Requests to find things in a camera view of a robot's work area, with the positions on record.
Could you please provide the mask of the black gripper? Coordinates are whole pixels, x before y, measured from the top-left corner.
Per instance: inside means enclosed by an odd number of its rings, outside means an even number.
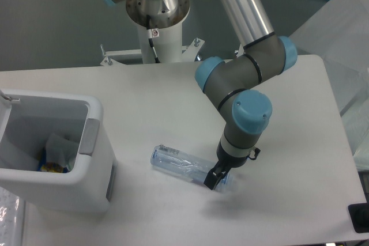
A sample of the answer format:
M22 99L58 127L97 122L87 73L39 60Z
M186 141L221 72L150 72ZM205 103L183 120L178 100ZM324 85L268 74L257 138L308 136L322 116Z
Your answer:
M232 168L241 167L247 160L256 160L261 150L257 147L252 147L246 150L244 157L231 156L221 144L218 145L216 154L218 162L209 170L204 180L204 185L210 190L226 191L229 189L229 174L223 174L225 171L230 171Z

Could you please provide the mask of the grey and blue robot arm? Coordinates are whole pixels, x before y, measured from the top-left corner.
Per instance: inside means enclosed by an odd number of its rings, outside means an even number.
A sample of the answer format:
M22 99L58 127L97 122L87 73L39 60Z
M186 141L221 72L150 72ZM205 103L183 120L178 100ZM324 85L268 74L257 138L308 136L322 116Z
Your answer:
M124 2L140 33L144 63L174 63L183 59L182 35L166 35L180 28L189 13L189 0L104 0L108 5ZM205 59L195 80L225 120L218 144L218 161L204 183L211 190L233 168L250 158L272 115L270 100L255 87L290 69L297 61L295 45L276 36L260 0L220 0L236 32L243 52L226 62Z

